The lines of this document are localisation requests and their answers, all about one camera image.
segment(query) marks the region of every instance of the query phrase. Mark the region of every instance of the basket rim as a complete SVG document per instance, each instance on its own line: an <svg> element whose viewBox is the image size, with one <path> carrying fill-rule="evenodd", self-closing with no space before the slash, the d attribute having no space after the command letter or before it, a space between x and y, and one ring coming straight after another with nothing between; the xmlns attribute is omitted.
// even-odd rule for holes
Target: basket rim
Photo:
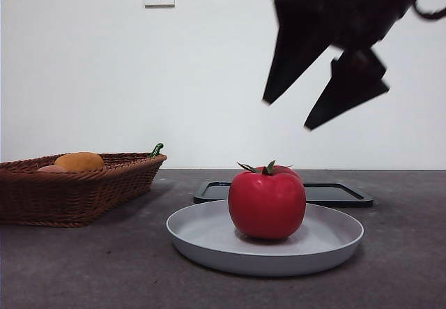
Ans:
<svg viewBox="0 0 446 309"><path fill-rule="evenodd" d="M37 160L48 160L50 158L58 158L59 156L64 156L66 154L71 154L71 153L60 153L60 154L54 154L51 156L42 156L42 157L38 157L38 158L30 158L30 159L25 159L25 160L14 160L14 161L0 163L0 175L4 175L4 174L37 174L38 176L41 176L41 177L44 177L44 176L59 176L59 177L76 176L76 177L79 177L79 176L96 174L97 176L102 176L107 173L110 174L111 172L119 174L121 172L126 172L129 169L138 169L140 167L145 167L147 165L162 163L167 159L167 156L164 154L161 154L161 153L155 157L150 157L149 152L97 153L98 155L100 155L102 157L107 157L107 156L129 156L129 157L135 156L136 157L136 156L140 156L140 155L147 155L147 157L134 159L134 160L122 162L122 163L116 162L111 165L105 165L105 166L101 167L100 169L89 169L89 170L80 171L80 172L74 172L74 171L70 172L69 171L69 172L51 173L51 172L38 172L38 170L36 170L36 169L8 170L9 167L13 167L15 165L20 165L23 163L32 163Z"/></svg>

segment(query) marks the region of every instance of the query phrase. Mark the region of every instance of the black tray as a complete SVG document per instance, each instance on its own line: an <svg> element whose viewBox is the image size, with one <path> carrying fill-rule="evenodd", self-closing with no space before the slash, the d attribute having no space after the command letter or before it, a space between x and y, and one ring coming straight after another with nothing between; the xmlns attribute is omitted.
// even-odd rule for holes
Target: black tray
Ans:
<svg viewBox="0 0 446 309"><path fill-rule="evenodd" d="M207 181L194 195L194 203L227 199L230 182ZM307 202L320 206L373 206L374 199L340 183L304 183Z"/></svg>

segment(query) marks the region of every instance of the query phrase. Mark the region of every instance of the black cable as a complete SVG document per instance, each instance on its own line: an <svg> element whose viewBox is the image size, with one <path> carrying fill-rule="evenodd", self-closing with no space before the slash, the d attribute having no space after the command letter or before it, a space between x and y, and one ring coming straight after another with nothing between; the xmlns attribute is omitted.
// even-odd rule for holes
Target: black cable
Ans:
<svg viewBox="0 0 446 309"><path fill-rule="evenodd" d="M446 8L443 8L441 10L437 10L433 13L427 13L424 11L421 11L418 8L417 2L415 1L413 3L413 8L415 10L415 12L422 18L426 19L426 20L439 20L440 18L446 17Z"/></svg>

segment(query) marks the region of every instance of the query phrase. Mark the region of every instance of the white wall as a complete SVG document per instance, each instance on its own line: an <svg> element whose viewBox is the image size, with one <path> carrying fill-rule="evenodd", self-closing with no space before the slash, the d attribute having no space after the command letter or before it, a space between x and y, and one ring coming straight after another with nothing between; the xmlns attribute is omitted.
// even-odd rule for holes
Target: white wall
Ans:
<svg viewBox="0 0 446 309"><path fill-rule="evenodd" d="M446 169L446 20L409 11L376 46L390 92L308 132L339 53L264 105L271 0L2 2L3 161L164 142L163 168Z"/></svg>

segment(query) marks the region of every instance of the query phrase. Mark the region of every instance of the serving tray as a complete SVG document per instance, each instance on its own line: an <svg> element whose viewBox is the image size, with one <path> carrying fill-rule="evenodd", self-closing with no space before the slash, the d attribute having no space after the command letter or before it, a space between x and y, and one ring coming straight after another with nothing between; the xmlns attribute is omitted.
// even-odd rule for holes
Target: serving tray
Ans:
<svg viewBox="0 0 446 309"><path fill-rule="evenodd" d="M203 182L194 194L194 202L211 202L227 199L229 186L227 181ZM320 206L361 207L373 206L374 199L357 189L341 183L304 183L307 202Z"/></svg>
<svg viewBox="0 0 446 309"><path fill-rule="evenodd" d="M253 239L233 225L226 200L195 204L167 219L178 251L220 271L250 276L298 276L345 262L364 228L334 209L307 204L300 228L285 240Z"/></svg>

